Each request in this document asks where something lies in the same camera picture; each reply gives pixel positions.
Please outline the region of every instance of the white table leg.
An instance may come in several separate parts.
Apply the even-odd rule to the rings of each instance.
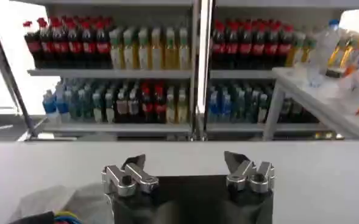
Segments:
[[[267,116],[265,130],[263,131],[263,140],[270,141],[274,137],[275,129],[277,128],[277,121],[282,109],[283,100],[285,98],[285,92],[278,81],[275,83],[274,92],[272,93],[272,99]]]

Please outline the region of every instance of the blue wire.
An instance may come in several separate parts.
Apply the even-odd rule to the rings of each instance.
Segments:
[[[65,215],[57,216],[55,218],[55,221],[67,221],[67,222],[71,222],[72,224],[81,224],[81,222],[78,219],[75,219],[72,216],[65,216]]]

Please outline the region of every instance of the metal gripper jaw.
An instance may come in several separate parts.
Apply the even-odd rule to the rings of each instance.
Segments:
[[[121,169],[116,165],[106,166],[102,171],[105,194],[117,193],[120,197],[132,196],[137,187],[150,194],[159,185],[157,177],[143,171],[145,155],[127,158]]]
[[[274,188],[274,167],[269,162],[261,162],[259,168],[242,154],[224,152],[225,161],[231,172],[226,178],[227,187],[231,191],[250,189],[264,194]]]

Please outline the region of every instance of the white shelf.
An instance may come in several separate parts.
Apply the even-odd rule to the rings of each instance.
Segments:
[[[192,5],[192,0],[11,0],[31,4],[79,4],[79,5]]]
[[[34,69],[31,76],[94,79],[189,79],[191,70]]]
[[[43,124],[43,132],[55,133],[191,133],[189,124]]]
[[[207,124],[207,133],[256,133],[263,132],[265,124]],[[312,132],[312,131],[329,131],[330,129],[322,124],[311,123],[291,123],[291,124],[277,124],[277,132]]]
[[[271,70],[211,70],[211,79],[275,79]]]

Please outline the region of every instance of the white table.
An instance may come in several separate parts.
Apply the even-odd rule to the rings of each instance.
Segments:
[[[359,223],[359,142],[32,142],[0,144],[0,223],[21,197],[100,182],[101,170],[146,153],[152,175],[228,174],[223,151],[275,166],[275,224]]]
[[[345,138],[359,139],[359,116],[348,113],[335,98],[328,97],[326,89],[336,86],[335,80],[327,79],[319,88],[308,85],[304,70],[274,68],[276,77],[269,114],[263,140],[272,140],[279,118],[283,99],[289,94],[296,102],[316,116],[319,121],[343,135]]]

